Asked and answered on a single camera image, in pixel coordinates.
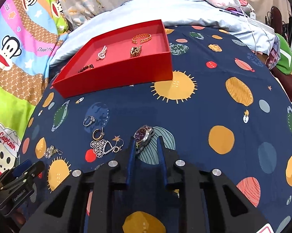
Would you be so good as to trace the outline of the small crystal earring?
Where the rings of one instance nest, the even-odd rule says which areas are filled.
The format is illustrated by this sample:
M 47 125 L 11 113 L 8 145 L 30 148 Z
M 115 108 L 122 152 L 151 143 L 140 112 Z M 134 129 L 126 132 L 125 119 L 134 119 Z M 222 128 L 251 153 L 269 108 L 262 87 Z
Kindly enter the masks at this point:
M 47 159 L 50 159 L 53 155 L 58 154 L 58 155 L 62 155 L 63 152 L 57 148 L 55 148 L 53 145 L 51 145 L 50 147 L 48 147 L 46 149 L 46 151 L 44 152 L 43 156 Z

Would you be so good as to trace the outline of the gold hoop earring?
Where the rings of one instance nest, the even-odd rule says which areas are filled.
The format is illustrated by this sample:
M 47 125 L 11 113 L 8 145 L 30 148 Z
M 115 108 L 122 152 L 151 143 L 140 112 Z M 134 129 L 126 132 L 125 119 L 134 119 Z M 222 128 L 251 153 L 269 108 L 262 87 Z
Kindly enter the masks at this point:
M 102 128 L 97 128 L 92 133 L 92 139 L 94 141 L 102 140 L 104 135 L 105 135 L 105 133 L 103 131 L 103 127 Z

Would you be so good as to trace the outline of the silver purple-dial wristwatch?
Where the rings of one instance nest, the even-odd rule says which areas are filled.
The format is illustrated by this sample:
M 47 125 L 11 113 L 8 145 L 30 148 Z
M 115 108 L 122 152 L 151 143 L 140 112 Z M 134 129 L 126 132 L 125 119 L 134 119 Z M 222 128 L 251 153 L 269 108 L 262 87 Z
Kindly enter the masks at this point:
M 154 129 L 151 126 L 144 125 L 140 127 L 135 133 L 134 133 L 134 140 L 136 145 L 136 155 L 141 153 L 143 149 L 146 147 L 147 144 L 149 144 L 151 138 L 154 135 Z

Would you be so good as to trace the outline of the gold link wristwatch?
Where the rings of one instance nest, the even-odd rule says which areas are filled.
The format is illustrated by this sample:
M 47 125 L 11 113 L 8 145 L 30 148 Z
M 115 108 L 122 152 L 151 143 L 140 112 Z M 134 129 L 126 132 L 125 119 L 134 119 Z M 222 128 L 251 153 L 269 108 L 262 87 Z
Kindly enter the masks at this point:
M 133 46 L 130 49 L 130 57 L 134 58 L 134 57 L 140 56 L 141 51 L 142 51 L 142 46 L 141 45 L 140 46 Z

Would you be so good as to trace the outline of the gold twisted cuff bangle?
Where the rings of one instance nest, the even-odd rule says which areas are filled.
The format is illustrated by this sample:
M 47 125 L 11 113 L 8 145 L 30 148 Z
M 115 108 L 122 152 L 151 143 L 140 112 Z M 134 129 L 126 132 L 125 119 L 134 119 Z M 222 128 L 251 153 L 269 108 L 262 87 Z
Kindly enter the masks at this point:
M 138 34 L 132 38 L 132 43 L 134 44 L 142 44 L 150 41 L 152 39 L 152 35 L 149 33 Z

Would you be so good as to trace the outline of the navy planet print bedsheet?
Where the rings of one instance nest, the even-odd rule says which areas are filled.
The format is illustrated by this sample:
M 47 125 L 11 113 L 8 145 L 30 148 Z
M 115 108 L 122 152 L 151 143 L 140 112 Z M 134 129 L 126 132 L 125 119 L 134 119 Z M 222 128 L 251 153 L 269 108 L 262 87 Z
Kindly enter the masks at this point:
M 220 169 L 275 232 L 292 232 L 292 102 L 265 64 L 237 38 L 215 28 L 177 26 L 168 35 L 173 79 L 63 98 L 49 85 L 26 129 L 21 160 L 45 164 L 26 218 L 50 198 L 55 177 L 112 160 L 97 157 L 92 133 L 122 149 L 142 126 L 154 135 L 135 160 L 132 186 L 115 194 L 115 217 L 151 214 L 178 231 L 179 194 L 161 182 L 157 139 L 198 169 Z M 43 156 L 53 145 L 63 152 Z

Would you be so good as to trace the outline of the dark red chair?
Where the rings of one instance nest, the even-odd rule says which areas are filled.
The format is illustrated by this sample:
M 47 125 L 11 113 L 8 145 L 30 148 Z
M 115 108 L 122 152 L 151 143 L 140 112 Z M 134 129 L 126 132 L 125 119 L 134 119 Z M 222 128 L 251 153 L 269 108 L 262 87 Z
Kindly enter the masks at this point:
M 292 50 L 286 38 L 286 24 L 280 10 L 273 6 L 265 17 L 267 25 L 275 31 L 274 46 L 266 61 L 271 74 L 278 79 L 292 102 Z

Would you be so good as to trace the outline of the light blue duvet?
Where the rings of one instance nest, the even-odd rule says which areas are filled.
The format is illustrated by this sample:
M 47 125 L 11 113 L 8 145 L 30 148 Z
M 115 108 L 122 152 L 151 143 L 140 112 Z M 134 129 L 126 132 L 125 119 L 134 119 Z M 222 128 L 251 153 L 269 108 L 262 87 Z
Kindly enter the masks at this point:
M 203 0 L 132 0 L 86 21 L 71 32 L 50 61 L 52 67 L 72 57 L 90 39 L 129 25 L 162 20 L 164 26 L 215 27 L 238 38 L 251 50 L 269 54 L 273 28 L 247 16 L 220 12 Z

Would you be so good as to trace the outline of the colourful monkey cartoon blanket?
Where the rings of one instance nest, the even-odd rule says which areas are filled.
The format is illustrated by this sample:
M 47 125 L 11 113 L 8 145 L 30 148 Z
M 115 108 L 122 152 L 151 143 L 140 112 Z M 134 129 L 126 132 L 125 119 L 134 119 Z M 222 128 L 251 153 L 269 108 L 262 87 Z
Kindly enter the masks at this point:
M 60 0 L 6 0 L 0 7 L 0 175 L 16 164 L 68 29 Z

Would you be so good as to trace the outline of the green white cloth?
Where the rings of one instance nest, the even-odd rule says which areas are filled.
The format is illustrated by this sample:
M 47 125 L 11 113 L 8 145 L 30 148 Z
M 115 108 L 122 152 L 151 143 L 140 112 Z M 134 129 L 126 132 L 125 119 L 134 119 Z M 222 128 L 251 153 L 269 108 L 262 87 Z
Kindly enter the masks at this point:
M 276 65 L 276 68 L 285 75 L 290 75 L 292 73 L 292 50 L 282 35 L 278 33 L 276 33 L 276 35 L 279 38 L 280 48 L 280 59 Z

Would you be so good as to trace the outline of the red shallow tray box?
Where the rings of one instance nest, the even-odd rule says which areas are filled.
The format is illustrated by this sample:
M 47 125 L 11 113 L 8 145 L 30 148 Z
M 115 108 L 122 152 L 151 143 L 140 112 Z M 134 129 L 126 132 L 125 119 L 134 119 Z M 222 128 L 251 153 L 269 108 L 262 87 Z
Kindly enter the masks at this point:
M 146 43 L 132 43 L 149 33 Z M 142 46 L 140 56 L 130 49 Z M 64 66 L 52 86 L 64 98 L 93 91 L 173 78 L 169 42 L 162 20 L 157 19 L 112 30 L 89 40 Z

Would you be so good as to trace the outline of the black marker pen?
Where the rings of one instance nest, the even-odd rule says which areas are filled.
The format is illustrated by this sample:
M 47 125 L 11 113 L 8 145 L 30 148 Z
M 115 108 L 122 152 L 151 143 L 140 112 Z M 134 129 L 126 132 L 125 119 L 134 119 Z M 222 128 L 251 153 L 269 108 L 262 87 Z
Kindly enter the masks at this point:
M 224 13 L 228 13 L 228 14 L 230 14 L 230 15 L 234 15 L 234 16 L 242 16 L 242 15 L 240 15 L 238 12 L 231 12 L 231 11 L 229 11 L 229 10 L 221 10 L 221 9 L 219 9 L 219 11 L 220 12 L 224 12 Z

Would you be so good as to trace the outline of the pink cartoon plush pillow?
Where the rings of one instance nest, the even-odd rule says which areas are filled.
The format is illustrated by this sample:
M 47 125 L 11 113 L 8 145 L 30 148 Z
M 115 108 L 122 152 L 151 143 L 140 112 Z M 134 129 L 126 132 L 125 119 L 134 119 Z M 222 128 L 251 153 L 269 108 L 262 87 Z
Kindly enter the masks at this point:
M 254 12 L 254 8 L 246 0 L 205 0 L 214 7 L 245 13 Z

